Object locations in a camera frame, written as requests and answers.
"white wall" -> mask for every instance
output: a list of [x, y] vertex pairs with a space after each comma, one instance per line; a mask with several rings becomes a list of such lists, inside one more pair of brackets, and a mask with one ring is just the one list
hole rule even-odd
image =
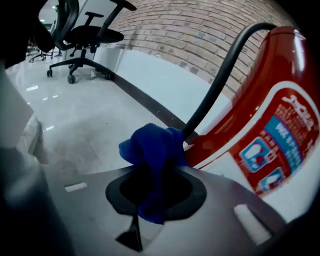
[[[99, 47], [94, 61], [138, 87], [184, 123], [196, 111], [210, 87], [189, 71], [136, 50]], [[195, 131], [202, 133], [213, 119], [222, 118], [231, 107], [230, 100], [220, 94]]]

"blue cloth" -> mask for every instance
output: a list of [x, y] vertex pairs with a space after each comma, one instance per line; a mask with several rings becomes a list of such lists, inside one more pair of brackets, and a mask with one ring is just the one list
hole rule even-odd
[[138, 208], [141, 218], [156, 224], [165, 221], [162, 199], [162, 170], [167, 161], [174, 166], [186, 166], [184, 159], [184, 135], [175, 128], [161, 128], [153, 123], [136, 130], [130, 139], [119, 144], [120, 156], [133, 165], [148, 164], [152, 189]]

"tiled floor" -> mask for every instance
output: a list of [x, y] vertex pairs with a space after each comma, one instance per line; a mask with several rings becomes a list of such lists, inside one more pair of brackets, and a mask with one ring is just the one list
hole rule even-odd
[[128, 166], [118, 144], [147, 123], [165, 125], [89, 67], [74, 73], [75, 84], [67, 82], [67, 66], [53, 68], [53, 77], [47, 77], [49, 65], [57, 61], [26, 60], [8, 71], [42, 124], [35, 155], [43, 163], [79, 174]]

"office chair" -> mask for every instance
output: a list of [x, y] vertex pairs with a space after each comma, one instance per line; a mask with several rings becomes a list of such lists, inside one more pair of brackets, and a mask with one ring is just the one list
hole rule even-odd
[[42, 59], [41, 59], [42, 61], [44, 61], [44, 60], [47, 58], [47, 56], [50, 56], [51, 59], [52, 59], [52, 58], [53, 58], [53, 55], [54, 55], [54, 51], [53, 51], [53, 50], [52, 50], [51, 54], [46, 54], [46, 53], [44, 53], [43, 51], [40, 51], [40, 53], [39, 53], [38, 55], [32, 57], [32, 58], [29, 60], [29, 62], [30, 62], [30, 63], [33, 63], [34, 60], [35, 60], [35, 58], [38, 58], [38, 57], [41, 57], [41, 58], [42, 58]]
[[70, 71], [67, 81], [69, 84], [73, 84], [76, 81], [73, 72], [77, 68], [87, 65], [103, 73], [107, 80], [111, 79], [112, 73], [108, 68], [86, 58], [87, 48], [90, 48], [91, 53], [95, 53], [101, 43], [110, 44], [123, 40], [123, 34], [108, 29], [108, 27], [123, 8], [130, 11], [135, 11], [137, 8], [126, 0], [110, 1], [117, 5], [107, 17], [102, 27], [92, 26], [90, 22], [93, 18], [102, 18], [103, 15], [87, 11], [85, 15], [88, 15], [88, 19], [85, 24], [73, 28], [79, 14], [79, 2], [78, 0], [59, 0], [59, 5], [57, 6], [58, 18], [52, 36], [53, 40], [55, 45], [63, 51], [74, 48], [74, 51], [70, 54], [71, 57], [74, 56], [76, 50], [81, 50], [81, 56], [50, 65], [46, 73], [48, 77], [52, 77], [52, 68], [69, 65]]
[[41, 21], [39, 21], [38, 19], [33, 24], [32, 35], [29, 38], [29, 43], [38, 52], [40, 52], [38, 55], [32, 57], [29, 60], [30, 63], [31, 62], [33, 63], [34, 59], [38, 57], [41, 57], [42, 61], [44, 61], [47, 56], [50, 56], [51, 59], [53, 58], [55, 42], [52, 38], [52, 33], [48, 33], [48, 30], [43, 26]]

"caster wheel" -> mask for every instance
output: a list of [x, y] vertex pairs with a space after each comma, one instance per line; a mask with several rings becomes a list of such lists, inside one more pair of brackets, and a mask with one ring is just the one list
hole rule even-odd
[[46, 72], [46, 76], [47, 76], [47, 77], [52, 77], [52, 69], [49, 69], [49, 70]]
[[105, 74], [105, 75], [104, 75], [104, 78], [105, 78], [106, 80], [110, 80], [110, 79], [111, 79], [111, 73]]
[[68, 83], [69, 84], [74, 84], [76, 81], [76, 78], [73, 74], [68, 75]]

